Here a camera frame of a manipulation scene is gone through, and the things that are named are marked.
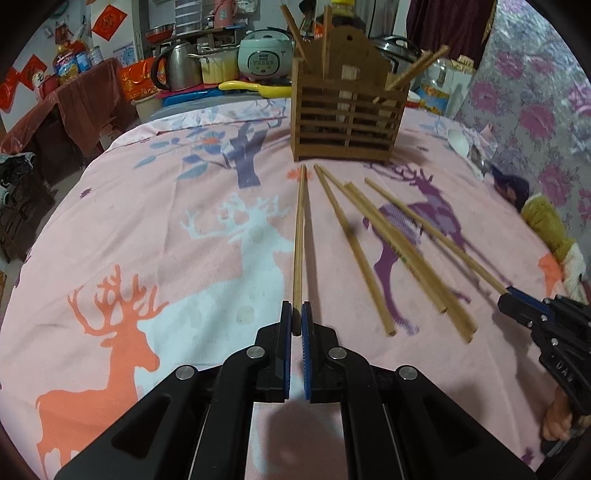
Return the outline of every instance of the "can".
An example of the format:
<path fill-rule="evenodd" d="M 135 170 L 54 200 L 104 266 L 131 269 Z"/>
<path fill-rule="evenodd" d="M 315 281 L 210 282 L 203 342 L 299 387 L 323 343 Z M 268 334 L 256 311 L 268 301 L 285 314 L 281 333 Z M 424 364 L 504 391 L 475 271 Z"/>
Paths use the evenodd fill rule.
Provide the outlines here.
<path fill-rule="evenodd" d="M 78 64 L 78 70 L 80 70 L 80 72 L 86 72 L 88 70 L 90 70 L 90 67 L 92 67 L 92 64 L 90 63 L 90 57 L 88 56 L 88 52 L 80 52 L 78 55 L 76 55 L 76 63 Z"/>
<path fill-rule="evenodd" d="M 103 54 L 100 51 L 100 47 L 94 47 L 90 51 L 90 61 L 92 62 L 92 66 L 98 65 L 100 62 L 104 61 Z"/>

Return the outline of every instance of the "wooden chopstick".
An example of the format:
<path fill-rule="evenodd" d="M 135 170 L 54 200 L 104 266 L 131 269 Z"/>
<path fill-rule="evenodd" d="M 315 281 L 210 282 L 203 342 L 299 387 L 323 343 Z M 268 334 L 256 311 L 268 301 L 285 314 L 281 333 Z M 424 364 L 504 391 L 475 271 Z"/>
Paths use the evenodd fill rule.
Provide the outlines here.
<path fill-rule="evenodd" d="M 435 273 L 427 265 L 423 256 L 400 230 L 384 218 L 361 190 L 353 184 L 346 184 L 345 189 L 349 190 L 357 198 L 357 201 L 365 206 L 366 210 L 362 213 L 369 219 L 380 236 L 390 244 L 410 273 L 413 274 L 425 294 L 435 305 L 437 311 L 439 313 L 445 313 L 447 311 L 445 294 L 438 288 L 437 280 L 434 279 Z"/>
<path fill-rule="evenodd" d="M 291 15 L 290 9 L 287 5 L 281 5 L 281 13 L 283 13 L 283 18 L 287 22 L 287 27 L 290 29 L 291 36 L 294 37 L 295 44 L 297 45 L 298 50 L 300 51 L 300 55 L 308 67 L 308 70 L 311 70 L 311 64 L 306 57 L 306 51 L 304 50 L 304 39 L 300 35 L 300 30 L 298 30 L 296 21 L 294 20 L 293 16 Z"/>
<path fill-rule="evenodd" d="M 295 214 L 295 250 L 294 250 L 294 282 L 291 296 L 292 315 L 291 329 L 294 335 L 301 335 L 301 278 L 304 257 L 304 196 L 306 182 L 306 166 L 300 167 L 300 187 L 297 195 L 297 211 Z"/>
<path fill-rule="evenodd" d="M 419 282 L 429 299 L 433 302 L 437 311 L 444 313 L 447 310 L 447 305 L 429 283 L 427 277 L 429 272 L 424 268 L 425 260 L 418 254 L 416 249 L 409 248 L 410 242 L 408 239 L 395 229 L 382 216 L 379 210 L 354 186 L 344 186 L 339 182 L 332 173 L 324 167 L 320 167 L 326 177 L 368 218 L 380 235 L 382 232 L 387 232 L 382 235 L 390 247 L 402 259 L 404 264 L 413 274 L 415 279 Z"/>
<path fill-rule="evenodd" d="M 365 280 L 365 284 L 369 290 L 369 294 L 374 301 L 374 305 L 378 311 L 379 318 L 382 320 L 382 324 L 384 329 L 386 330 L 386 334 L 389 336 L 396 334 L 396 328 L 394 326 L 394 321 L 390 312 L 388 310 L 388 306 L 386 305 L 386 301 L 384 296 L 380 292 L 380 288 L 378 287 L 378 283 L 376 282 L 375 276 L 372 272 L 371 267 L 369 266 L 369 262 L 365 254 L 363 253 L 363 249 L 359 244 L 359 240 L 353 233 L 351 225 L 343 212 L 343 209 L 340 207 L 339 202 L 337 201 L 335 194 L 330 189 L 328 182 L 326 181 L 326 177 L 324 176 L 324 172 L 320 168 L 319 165 L 314 165 L 314 170 L 318 175 L 318 180 L 320 180 L 320 184 L 322 188 L 324 188 L 324 192 L 329 199 L 330 204 L 332 205 L 333 210 L 335 211 L 335 215 L 343 229 L 343 233 L 347 238 L 349 246 L 353 251 L 353 256 L 357 261 L 359 268 L 361 269 L 361 273 L 363 275 L 363 279 Z"/>
<path fill-rule="evenodd" d="M 418 253 L 414 246 L 400 231 L 387 222 L 359 189 L 352 184 L 343 186 L 324 167 L 321 167 L 321 170 L 326 177 L 369 219 L 369 221 L 372 222 L 379 235 L 384 238 L 395 251 L 398 252 L 397 249 L 400 249 L 398 252 L 400 258 L 405 261 L 405 265 L 409 270 L 411 269 L 410 262 L 413 263 L 412 267 L 414 271 L 411 271 L 417 280 L 419 280 L 423 290 L 438 310 L 440 310 L 441 303 L 445 305 L 447 314 L 456 327 L 456 330 L 460 333 L 461 337 L 469 343 L 476 331 L 476 325 L 473 319 L 462 307 L 457 298 L 452 295 L 430 265 L 424 260 L 424 258 L 422 258 L 421 254 Z"/>
<path fill-rule="evenodd" d="M 322 34 L 322 78 L 329 76 L 330 66 L 330 36 L 332 35 L 332 7 L 324 7 L 324 32 Z"/>
<path fill-rule="evenodd" d="M 420 224 L 429 235 L 436 237 L 441 243 L 443 243 L 446 247 L 448 247 L 452 252 L 454 252 L 458 257 L 460 257 L 468 267 L 470 267 L 473 271 L 478 273 L 487 283 L 491 285 L 499 294 L 503 295 L 507 293 L 508 290 L 503 286 L 503 284 L 498 281 L 495 277 L 492 276 L 487 270 L 484 269 L 482 265 L 480 265 L 476 260 L 474 260 L 470 255 L 464 252 L 461 248 L 459 248 L 453 241 L 451 241 L 448 237 L 443 235 L 438 229 L 436 229 L 431 223 L 421 217 L 418 213 L 415 213 L 410 208 L 408 208 L 403 202 L 398 200 L 394 195 L 392 195 L 387 190 L 383 189 L 375 182 L 373 182 L 369 178 L 365 178 L 365 183 L 372 187 L 376 192 L 378 192 L 382 197 L 384 197 L 387 201 L 396 205 L 399 209 L 401 209 L 408 217 L 413 219 L 415 222 Z"/>
<path fill-rule="evenodd" d="M 435 63 L 437 60 L 443 57 L 448 51 L 449 47 L 447 45 L 444 45 L 434 54 L 431 54 L 430 52 L 424 53 L 421 56 L 421 58 L 418 59 L 415 63 L 413 63 L 406 72 L 404 72 L 400 77 L 394 79 L 389 84 L 387 84 L 385 90 L 394 90 L 403 85 L 406 85 L 407 83 L 410 83 L 414 78 L 418 77 L 425 70 L 427 70 L 433 63 Z M 376 97 L 374 98 L 374 103 L 378 103 L 380 100 L 380 97 Z"/>

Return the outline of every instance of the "curtain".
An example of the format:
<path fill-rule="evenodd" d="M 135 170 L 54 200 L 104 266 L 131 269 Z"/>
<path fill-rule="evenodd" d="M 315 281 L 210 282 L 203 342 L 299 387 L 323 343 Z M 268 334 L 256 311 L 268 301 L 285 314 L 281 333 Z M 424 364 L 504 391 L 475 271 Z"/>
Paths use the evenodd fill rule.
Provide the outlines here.
<path fill-rule="evenodd" d="M 495 4 L 495 0 L 412 0 L 407 37 L 423 50 L 449 45 L 450 59 L 465 56 L 478 68 Z"/>

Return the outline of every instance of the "purple floral pattern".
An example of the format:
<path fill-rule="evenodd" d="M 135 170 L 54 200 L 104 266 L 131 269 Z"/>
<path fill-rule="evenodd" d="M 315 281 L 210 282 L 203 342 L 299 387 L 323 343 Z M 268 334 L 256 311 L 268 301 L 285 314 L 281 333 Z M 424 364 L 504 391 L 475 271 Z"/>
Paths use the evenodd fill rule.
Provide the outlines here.
<path fill-rule="evenodd" d="M 526 0 L 498 1 L 480 68 L 456 119 L 469 128 L 492 125 L 499 145 L 493 163 L 526 178 L 532 193 L 555 204 L 591 266 L 591 83 Z"/>
<path fill-rule="evenodd" d="M 591 220 L 591 190 L 580 189 L 579 190 L 579 205 L 578 211 L 581 214 L 581 219 L 587 224 Z"/>
<path fill-rule="evenodd" d="M 552 138 L 556 128 L 554 114 L 544 105 L 528 105 L 522 109 L 519 124 L 530 133 L 532 140 Z"/>
<path fill-rule="evenodd" d="M 568 175 L 560 167 L 548 163 L 538 177 L 544 195 L 557 207 L 566 204 L 572 188 Z"/>
<path fill-rule="evenodd" d="M 496 56 L 496 67 L 503 76 L 518 80 L 523 75 L 523 61 L 517 55 L 502 51 Z"/>
<path fill-rule="evenodd" d="M 588 80 L 573 85 L 569 93 L 569 102 L 573 113 L 591 116 L 591 85 Z"/>

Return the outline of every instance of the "brown tablecloth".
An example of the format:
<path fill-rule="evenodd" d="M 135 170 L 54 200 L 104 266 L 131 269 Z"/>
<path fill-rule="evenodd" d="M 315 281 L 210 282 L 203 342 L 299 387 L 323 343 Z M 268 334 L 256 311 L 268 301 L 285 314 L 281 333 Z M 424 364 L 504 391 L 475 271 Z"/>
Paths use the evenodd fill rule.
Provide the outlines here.
<path fill-rule="evenodd" d="M 56 105 L 66 133 L 84 155 L 96 146 L 109 122 L 125 131 L 135 118 L 135 108 L 125 100 L 120 68 L 119 60 L 105 60 L 51 92 L 6 134 L 0 151 L 20 153 Z"/>

